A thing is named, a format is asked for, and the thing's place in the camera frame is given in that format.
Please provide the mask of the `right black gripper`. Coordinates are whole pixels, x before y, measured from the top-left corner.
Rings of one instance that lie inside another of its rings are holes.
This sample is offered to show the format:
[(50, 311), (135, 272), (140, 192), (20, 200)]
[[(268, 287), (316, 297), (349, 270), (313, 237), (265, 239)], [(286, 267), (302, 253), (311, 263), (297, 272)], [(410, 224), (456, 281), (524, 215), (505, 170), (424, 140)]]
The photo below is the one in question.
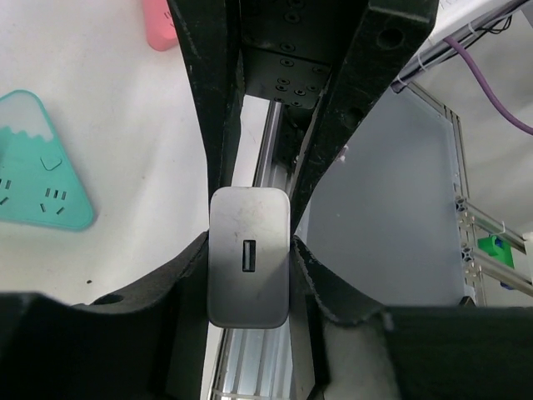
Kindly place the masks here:
[(208, 197), (232, 185), (244, 78), (247, 95), (303, 109), (313, 109), (326, 86), (296, 163), (292, 229), (344, 145), (432, 32), (438, 8), (436, 1), (260, 0), (242, 1), (241, 11), (238, 1), (167, 4), (201, 129)]

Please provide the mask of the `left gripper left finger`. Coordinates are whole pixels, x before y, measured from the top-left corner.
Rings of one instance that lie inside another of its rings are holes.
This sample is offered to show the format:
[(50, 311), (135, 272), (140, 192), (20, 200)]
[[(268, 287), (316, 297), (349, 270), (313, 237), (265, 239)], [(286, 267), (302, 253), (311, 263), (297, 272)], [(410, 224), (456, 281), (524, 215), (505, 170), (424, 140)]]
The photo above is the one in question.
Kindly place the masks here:
[(1, 296), (4, 399), (198, 399), (208, 236), (91, 304)]

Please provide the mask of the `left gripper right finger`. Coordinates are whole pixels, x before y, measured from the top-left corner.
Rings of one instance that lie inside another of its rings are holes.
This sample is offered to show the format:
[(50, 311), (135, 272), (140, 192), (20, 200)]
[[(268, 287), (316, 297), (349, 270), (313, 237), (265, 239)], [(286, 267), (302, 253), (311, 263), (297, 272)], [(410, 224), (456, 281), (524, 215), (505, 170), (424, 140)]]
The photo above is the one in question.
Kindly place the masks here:
[(290, 251), (296, 399), (529, 399), (528, 307), (387, 307), (298, 237)]

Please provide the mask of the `pink triangular power strip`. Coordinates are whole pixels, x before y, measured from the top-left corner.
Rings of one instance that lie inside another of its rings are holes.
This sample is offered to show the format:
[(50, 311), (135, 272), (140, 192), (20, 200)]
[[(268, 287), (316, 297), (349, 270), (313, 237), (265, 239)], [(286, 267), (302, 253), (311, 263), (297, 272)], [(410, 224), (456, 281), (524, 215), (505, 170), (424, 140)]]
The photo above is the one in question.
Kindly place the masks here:
[(177, 31), (167, 0), (141, 0), (141, 5), (148, 45), (159, 52), (177, 46)]

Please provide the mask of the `white charger adapter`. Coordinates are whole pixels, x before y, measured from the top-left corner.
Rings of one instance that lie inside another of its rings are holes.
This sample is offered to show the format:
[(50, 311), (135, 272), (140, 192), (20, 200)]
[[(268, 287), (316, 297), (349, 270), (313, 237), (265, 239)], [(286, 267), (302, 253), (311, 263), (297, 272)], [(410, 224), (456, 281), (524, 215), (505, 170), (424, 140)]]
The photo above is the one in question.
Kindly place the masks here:
[(212, 196), (207, 316), (220, 328), (280, 327), (289, 311), (290, 211), (273, 187), (223, 187)]

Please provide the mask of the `teal triangular power strip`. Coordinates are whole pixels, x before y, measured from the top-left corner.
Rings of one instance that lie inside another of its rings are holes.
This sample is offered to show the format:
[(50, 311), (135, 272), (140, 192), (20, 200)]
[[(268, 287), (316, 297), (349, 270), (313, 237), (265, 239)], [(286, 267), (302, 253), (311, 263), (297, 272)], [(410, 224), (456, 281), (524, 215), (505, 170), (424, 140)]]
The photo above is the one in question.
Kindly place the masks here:
[(1, 97), (1, 219), (82, 231), (92, 204), (37, 95)]

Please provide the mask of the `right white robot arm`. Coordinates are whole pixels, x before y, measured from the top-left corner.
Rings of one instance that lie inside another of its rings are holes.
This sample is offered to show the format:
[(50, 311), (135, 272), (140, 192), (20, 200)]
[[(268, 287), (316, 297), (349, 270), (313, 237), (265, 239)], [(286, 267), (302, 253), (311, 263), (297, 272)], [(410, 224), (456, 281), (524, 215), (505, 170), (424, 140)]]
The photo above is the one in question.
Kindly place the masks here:
[(171, 1), (207, 157), (207, 191), (232, 183), (245, 96), (289, 122), (291, 222), (388, 89), (487, 34), (518, 1)]

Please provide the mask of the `aluminium rail frame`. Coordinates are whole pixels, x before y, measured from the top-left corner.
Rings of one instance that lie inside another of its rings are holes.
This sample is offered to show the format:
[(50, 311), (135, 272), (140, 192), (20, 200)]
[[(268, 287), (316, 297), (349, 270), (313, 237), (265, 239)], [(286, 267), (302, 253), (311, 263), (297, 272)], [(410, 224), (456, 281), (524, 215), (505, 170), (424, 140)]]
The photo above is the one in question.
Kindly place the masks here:
[[(419, 86), (386, 93), (311, 198), (296, 230), (329, 270), (387, 307), (492, 306), (487, 284), (532, 279), (480, 250), (526, 240), (471, 196), (459, 117)], [(296, 399), (290, 320), (226, 332), (213, 399)]]

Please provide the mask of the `green clip on rail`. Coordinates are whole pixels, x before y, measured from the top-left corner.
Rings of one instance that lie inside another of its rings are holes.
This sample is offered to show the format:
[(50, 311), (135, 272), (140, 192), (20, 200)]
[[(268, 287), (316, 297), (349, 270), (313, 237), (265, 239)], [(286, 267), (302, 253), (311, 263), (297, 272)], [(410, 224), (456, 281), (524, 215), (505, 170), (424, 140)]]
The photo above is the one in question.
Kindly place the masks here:
[(477, 245), (480, 250), (495, 258), (497, 261), (505, 264), (509, 268), (515, 268), (509, 243), (497, 236), (489, 236), (478, 239)]

